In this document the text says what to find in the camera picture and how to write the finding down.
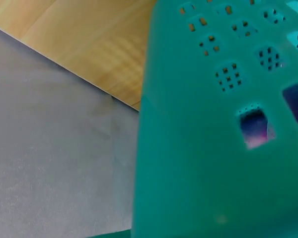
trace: gray surface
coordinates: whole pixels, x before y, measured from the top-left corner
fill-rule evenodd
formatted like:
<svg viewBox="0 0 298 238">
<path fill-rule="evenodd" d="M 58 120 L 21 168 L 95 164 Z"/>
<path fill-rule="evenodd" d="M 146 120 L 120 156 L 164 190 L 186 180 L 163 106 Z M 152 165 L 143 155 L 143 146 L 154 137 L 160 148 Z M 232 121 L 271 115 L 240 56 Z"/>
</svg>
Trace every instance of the gray surface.
<svg viewBox="0 0 298 238">
<path fill-rule="evenodd" d="M 0 238 L 131 226 L 138 114 L 0 32 Z"/>
</svg>

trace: teal plastic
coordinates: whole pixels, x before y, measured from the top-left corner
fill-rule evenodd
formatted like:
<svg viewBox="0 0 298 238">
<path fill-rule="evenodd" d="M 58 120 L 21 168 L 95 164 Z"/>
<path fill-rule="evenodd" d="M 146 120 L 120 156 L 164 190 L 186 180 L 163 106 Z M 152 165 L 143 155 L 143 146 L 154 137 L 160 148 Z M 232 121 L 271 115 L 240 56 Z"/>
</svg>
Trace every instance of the teal plastic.
<svg viewBox="0 0 298 238">
<path fill-rule="evenodd" d="M 293 85 L 298 2 L 159 0 L 131 237 L 298 238 Z M 258 111 L 273 135 L 252 147 L 241 124 Z"/>
</svg>

